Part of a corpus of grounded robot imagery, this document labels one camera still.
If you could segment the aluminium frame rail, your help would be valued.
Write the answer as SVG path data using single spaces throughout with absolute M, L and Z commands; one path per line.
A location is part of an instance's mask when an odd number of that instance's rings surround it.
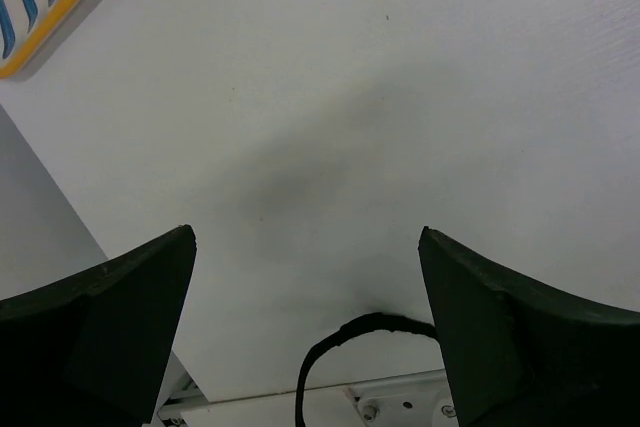
M 164 426 L 293 426 L 295 394 L 210 403 L 193 381 L 157 412 Z M 307 426 L 456 426 L 458 417 L 442 370 L 309 389 Z

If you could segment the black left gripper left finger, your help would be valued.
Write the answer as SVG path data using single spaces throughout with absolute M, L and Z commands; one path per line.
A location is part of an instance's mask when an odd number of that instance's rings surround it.
M 197 252 L 183 225 L 1 303 L 4 426 L 143 426 L 154 415 Z

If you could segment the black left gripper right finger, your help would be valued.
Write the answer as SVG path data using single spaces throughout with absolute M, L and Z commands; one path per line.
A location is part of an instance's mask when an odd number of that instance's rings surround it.
M 419 257 L 462 426 L 636 426 L 639 315 L 426 227 Z

